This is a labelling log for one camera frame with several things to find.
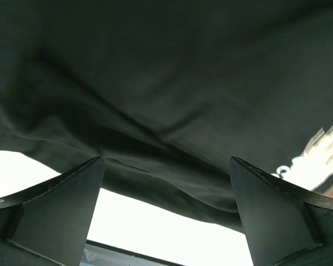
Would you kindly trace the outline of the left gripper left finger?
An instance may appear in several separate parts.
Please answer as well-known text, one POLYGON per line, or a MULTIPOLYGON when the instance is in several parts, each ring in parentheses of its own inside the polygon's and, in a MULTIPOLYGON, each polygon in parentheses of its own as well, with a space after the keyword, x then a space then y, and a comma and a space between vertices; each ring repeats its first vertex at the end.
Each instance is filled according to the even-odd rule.
POLYGON ((0 198, 0 265, 79 265, 104 177, 96 157, 0 198))

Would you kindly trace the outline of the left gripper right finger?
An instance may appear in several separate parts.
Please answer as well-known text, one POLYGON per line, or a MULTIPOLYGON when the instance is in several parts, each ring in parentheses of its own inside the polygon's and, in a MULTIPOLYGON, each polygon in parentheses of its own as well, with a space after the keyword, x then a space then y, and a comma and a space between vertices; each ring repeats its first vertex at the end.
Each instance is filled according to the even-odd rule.
POLYGON ((333 198, 238 157, 229 165, 253 265, 333 265, 333 198))

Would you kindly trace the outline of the black t shirt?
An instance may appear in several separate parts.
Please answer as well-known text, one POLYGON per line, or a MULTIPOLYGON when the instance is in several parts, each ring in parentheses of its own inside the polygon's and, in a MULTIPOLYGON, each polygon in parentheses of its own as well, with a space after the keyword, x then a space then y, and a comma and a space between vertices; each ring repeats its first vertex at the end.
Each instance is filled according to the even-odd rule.
POLYGON ((0 150, 238 232, 239 157, 333 123, 333 1, 0 1, 0 150))

